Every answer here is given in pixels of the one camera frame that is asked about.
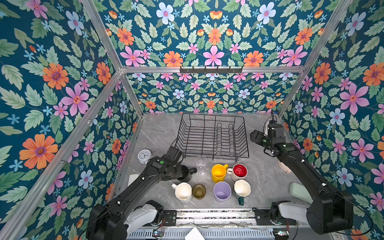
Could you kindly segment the mint green case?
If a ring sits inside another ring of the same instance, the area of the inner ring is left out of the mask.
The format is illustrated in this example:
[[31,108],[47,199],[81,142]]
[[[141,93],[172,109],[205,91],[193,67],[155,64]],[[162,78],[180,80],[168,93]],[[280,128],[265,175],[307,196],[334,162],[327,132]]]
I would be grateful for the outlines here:
[[297,198],[308,204],[313,203],[313,199],[307,189],[298,183],[291,183],[289,188],[289,193],[292,197]]

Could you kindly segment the yellow mug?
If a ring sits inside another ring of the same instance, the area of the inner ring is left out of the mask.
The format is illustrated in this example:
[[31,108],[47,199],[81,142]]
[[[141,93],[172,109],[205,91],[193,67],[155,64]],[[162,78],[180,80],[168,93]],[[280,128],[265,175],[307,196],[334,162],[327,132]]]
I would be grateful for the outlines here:
[[223,182],[225,180],[228,168],[229,168],[229,165],[227,164],[225,165],[216,164],[212,167],[212,170],[211,170],[212,180],[215,184],[219,182]]

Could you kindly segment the black mug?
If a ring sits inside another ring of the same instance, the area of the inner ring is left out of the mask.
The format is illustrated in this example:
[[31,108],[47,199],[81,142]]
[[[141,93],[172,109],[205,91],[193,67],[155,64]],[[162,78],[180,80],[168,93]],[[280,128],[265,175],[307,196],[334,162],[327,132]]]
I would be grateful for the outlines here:
[[182,165],[182,175],[177,178],[180,183],[188,183],[192,179],[192,175],[197,173],[197,168],[188,168]]

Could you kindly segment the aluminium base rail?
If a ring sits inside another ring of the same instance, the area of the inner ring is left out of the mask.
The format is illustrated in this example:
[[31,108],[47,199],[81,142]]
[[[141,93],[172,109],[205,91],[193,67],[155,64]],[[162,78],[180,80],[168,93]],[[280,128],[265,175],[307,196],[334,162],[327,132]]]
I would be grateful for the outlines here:
[[207,208],[164,210],[166,226],[199,225],[243,227],[289,226],[287,220],[271,220],[269,210],[255,208]]

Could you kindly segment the white faceted mug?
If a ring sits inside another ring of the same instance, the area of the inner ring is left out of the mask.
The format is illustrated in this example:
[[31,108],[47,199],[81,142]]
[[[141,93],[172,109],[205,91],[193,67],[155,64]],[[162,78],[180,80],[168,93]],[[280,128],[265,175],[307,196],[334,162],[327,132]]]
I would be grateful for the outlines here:
[[172,188],[175,190],[175,196],[179,201],[188,203],[192,199],[192,187],[188,183],[172,184]]

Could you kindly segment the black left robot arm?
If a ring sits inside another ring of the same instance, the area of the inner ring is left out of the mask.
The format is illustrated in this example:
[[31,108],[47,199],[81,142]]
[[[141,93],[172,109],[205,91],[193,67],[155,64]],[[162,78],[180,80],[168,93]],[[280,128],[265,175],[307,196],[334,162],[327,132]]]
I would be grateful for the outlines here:
[[171,146],[161,157],[151,158],[143,172],[122,193],[114,197],[105,206],[97,204],[91,210],[86,238],[89,240],[125,240],[129,214],[145,194],[161,181],[171,181],[182,176],[179,160],[182,151]]

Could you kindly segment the white remote control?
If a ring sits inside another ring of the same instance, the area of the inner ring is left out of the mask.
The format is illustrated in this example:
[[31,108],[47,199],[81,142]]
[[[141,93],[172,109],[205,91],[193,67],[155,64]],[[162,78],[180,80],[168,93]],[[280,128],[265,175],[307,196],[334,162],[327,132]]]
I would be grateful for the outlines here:
[[139,174],[132,174],[129,176],[128,187],[139,177]]

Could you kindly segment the olive green glass cup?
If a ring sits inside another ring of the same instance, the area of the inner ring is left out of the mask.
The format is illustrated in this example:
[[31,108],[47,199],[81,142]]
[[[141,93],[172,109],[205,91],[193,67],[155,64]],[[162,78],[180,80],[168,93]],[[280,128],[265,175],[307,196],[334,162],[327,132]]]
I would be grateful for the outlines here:
[[192,188],[192,194],[198,200],[203,199],[205,197],[205,195],[206,195],[206,188],[205,188],[205,186],[202,185],[202,184],[194,185],[193,188]]

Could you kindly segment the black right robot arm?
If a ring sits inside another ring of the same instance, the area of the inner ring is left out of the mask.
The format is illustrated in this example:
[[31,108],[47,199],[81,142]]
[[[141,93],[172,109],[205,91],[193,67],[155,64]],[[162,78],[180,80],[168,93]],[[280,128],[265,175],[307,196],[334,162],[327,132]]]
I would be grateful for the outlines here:
[[299,148],[286,141],[281,124],[271,121],[267,130],[267,134],[254,130],[250,134],[251,142],[262,146],[265,154],[276,157],[288,167],[312,199],[308,206],[276,202],[278,209],[271,219],[281,217],[300,221],[308,224],[319,235],[351,229],[354,218],[352,195],[328,183],[305,159]]

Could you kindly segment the white green mug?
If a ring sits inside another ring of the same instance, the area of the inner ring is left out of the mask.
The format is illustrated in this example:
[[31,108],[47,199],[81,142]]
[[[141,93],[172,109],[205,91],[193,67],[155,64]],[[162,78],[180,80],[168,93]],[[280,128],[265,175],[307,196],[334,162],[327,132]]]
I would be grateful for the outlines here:
[[238,180],[234,183],[234,196],[240,206],[244,206],[245,198],[251,194],[251,186],[245,180]]

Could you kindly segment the beige round plate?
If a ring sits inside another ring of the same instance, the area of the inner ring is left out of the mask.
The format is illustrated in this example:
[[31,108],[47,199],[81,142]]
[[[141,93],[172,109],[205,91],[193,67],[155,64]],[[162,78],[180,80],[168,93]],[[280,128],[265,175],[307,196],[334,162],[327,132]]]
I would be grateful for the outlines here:
[[291,173],[292,171],[291,171],[291,169],[290,168],[288,168],[284,163],[282,163],[280,160],[278,160],[278,165],[279,165],[279,167],[284,171],[284,172],[286,172],[286,173]]

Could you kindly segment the clear glass cup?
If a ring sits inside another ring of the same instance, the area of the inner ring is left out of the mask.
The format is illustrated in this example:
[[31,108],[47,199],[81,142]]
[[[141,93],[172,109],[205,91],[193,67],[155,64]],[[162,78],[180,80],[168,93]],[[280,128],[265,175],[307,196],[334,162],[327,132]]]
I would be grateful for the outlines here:
[[197,156],[195,158],[195,167],[197,176],[204,176],[207,173],[207,158],[205,156]]

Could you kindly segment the white alarm clock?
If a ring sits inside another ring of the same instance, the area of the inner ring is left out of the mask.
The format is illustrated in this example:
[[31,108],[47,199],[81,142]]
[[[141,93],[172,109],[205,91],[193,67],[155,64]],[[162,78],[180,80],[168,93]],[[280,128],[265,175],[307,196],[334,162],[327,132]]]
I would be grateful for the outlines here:
[[150,150],[148,149],[144,149],[144,150],[141,150],[139,153],[138,153],[138,161],[143,164],[143,165],[146,165],[149,160],[153,157],[153,154]]

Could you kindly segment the red white mug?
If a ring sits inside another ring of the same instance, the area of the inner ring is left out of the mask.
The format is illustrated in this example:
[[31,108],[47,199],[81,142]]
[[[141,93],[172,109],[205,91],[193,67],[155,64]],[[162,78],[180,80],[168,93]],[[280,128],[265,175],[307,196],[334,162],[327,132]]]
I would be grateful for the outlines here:
[[243,164],[235,164],[232,168],[227,169],[227,174],[231,176],[233,181],[243,180],[248,175],[248,169]]

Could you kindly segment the lavender cup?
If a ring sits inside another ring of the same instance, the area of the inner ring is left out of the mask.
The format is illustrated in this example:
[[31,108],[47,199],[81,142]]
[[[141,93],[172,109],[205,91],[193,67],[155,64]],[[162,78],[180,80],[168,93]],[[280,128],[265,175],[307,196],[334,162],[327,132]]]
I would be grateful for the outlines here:
[[232,195],[232,188],[226,182],[218,182],[214,186],[214,196],[218,203],[223,203]]

